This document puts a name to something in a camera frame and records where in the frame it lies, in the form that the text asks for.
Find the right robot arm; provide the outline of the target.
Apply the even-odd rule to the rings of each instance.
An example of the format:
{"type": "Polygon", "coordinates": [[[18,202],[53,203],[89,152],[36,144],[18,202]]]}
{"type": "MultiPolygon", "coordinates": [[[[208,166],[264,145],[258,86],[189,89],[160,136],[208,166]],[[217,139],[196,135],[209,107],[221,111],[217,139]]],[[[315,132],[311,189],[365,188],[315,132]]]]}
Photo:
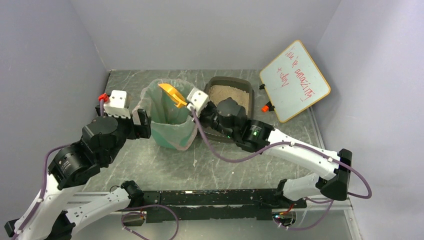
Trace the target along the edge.
{"type": "Polygon", "coordinates": [[[245,108],[230,98],[224,101],[224,106],[225,110],[219,112],[211,101],[205,99],[189,107],[202,138],[206,138],[203,128],[212,128],[250,154],[240,159],[223,156],[220,159],[240,163],[265,154],[310,170],[312,173],[307,176],[279,182],[276,195],[290,203],[315,195],[344,201],[350,195],[348,188],[353,156],[350,150],[326,150],[290,137],[270,124],[248,118],[245,108]]]}

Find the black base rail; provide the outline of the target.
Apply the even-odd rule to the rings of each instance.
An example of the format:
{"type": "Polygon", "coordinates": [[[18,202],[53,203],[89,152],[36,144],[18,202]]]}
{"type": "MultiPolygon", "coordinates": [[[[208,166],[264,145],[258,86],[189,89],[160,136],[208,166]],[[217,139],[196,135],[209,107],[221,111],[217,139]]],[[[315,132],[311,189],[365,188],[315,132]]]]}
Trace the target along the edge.
{"type": "Polygon", "coordinates": [[[224,190],[146,190],[130,200],[147,223],[164,221],[256,219],[268,221],[285,211],[305,209],[305,200],[291,202],[272,188],[224,190]]]}

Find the small whiteboard wooden frame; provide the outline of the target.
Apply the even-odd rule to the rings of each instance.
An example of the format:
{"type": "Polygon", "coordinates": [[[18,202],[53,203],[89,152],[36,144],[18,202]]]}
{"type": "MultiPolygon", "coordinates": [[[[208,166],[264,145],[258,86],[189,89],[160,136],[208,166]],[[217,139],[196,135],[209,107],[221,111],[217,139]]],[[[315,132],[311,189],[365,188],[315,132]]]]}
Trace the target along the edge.
{"type": "Polygon", "coordinates": [[[331,92],[331,87],[300,40],[284,51],[259,72],[277,119],[286,123],[319,102],[331,92]]]}

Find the orange marker cap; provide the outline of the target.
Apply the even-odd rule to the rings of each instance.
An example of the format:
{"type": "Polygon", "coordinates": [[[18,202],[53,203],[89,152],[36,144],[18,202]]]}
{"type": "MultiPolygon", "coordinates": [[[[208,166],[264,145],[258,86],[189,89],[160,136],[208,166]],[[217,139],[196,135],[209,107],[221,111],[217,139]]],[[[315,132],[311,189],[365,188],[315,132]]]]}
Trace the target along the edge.
{"type": "Polygon", "coordinates": [[[261,108],[261,111],[263,112],[263,113],[266,113],[266,112],[268,112],[269,111],[269,106],[268,105],[264,105],[262,108],[261,108]]]}

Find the aluminium frame rail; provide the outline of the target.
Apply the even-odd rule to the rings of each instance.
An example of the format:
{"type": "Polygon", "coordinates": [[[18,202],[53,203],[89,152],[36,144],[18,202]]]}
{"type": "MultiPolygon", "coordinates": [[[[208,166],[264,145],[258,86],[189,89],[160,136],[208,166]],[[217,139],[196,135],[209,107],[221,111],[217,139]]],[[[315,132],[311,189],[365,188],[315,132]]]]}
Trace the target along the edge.
{"type": "MultiPolygon", "coordinates": [[[[321,132],[320,132],[320,128],[318,126],[318,122],[314,113],[314,110],[312,107],[310,107],[308,109],[308,112],[310,113],[310,116],[312,118],[312,124],[313,127],[315,129],[316,132],[316,136],[319,142],[319,146],[326,149],[321,132]]],[[[341,211],[343,210],[343,214],[345,216],[345,221],[347,223],[347,227],[348,227],[348,233],[351,237],[352,240],[362,240],[362,235],[360,233],[359,227],[358,227],[358,223],[356,220],[356,216],[354,213],[354,209],[351,203],[351,200],[349,198],[347,198],[347,200],[342,203],[341,201],[339,201],[338,203],[334,204],[334,207],[332,207],[332,211],[341,211]]]]}

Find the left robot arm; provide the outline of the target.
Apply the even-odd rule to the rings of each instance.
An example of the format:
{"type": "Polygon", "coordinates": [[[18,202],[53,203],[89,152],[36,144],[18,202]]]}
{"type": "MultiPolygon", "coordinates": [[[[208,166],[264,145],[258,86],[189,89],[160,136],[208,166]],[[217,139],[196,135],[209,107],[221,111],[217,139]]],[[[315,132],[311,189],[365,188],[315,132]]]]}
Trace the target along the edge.
{"type": "Polygon", "coordinates": [[[53,149],[44,164],[42,187],[21,218],[5,224],[12,240],[69,240],[104,216],[126,208],[140,207],[144,193],[132,180],[91,203],[67,208],[67,203],[101,168],[113,163],[127,140],[148,139],[151,120],[143,109],[133,115],[98,116],[82,128],[79,141],[53,149]]]}

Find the yellow litter scoop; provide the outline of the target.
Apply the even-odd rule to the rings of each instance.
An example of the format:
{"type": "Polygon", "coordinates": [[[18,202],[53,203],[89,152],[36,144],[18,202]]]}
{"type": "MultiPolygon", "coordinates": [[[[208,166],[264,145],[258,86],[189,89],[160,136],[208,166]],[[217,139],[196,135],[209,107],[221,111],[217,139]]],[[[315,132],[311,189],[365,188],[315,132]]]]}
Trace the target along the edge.
{"type": "Polygon", "coordinates": [[[169,83],[159,83],[158,86],[166,93],[166,95],[174,102],[174,105],[180,109],[187,106],[186,99],[183,95],[169,83]]]}

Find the dark grey litter tray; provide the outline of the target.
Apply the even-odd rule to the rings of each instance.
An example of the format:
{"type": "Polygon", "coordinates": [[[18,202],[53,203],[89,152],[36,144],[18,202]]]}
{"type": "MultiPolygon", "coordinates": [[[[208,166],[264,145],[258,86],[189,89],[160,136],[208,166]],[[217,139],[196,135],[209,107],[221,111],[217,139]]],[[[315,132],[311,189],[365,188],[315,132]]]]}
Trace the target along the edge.
{"type": "Polygon", "coordinates": [[[230,86],[230,87],[234,87],[234,88],[247,92],[249,94],[249,105],[248,105],[249,109],[248,110],[245,109],[246,115],[249,118],[252,118],[254,116],[254,106],[255,106],[254,96],[255,95],[254,95],[254,90],[252,88],[252,85],[249,81],[236,78],[236,77],[214,76],[205,85],[203,91],[206,94],[208,94],[211,86],[214,86],[214,85],[230,86]]]}

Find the beige cat litter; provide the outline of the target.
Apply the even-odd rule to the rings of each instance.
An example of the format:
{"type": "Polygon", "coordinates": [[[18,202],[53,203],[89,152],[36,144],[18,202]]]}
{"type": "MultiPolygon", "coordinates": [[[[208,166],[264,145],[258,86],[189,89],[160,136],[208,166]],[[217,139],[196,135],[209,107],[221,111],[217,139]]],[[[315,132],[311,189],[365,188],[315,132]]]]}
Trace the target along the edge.
{"type": "Polygon", "coordinates": [[[221,101],[232,98],[238,105],[249,109],[249,94],[243,90],[226,85],[213,85],[208,92],[210,100],[217,106],[221,101]]]}

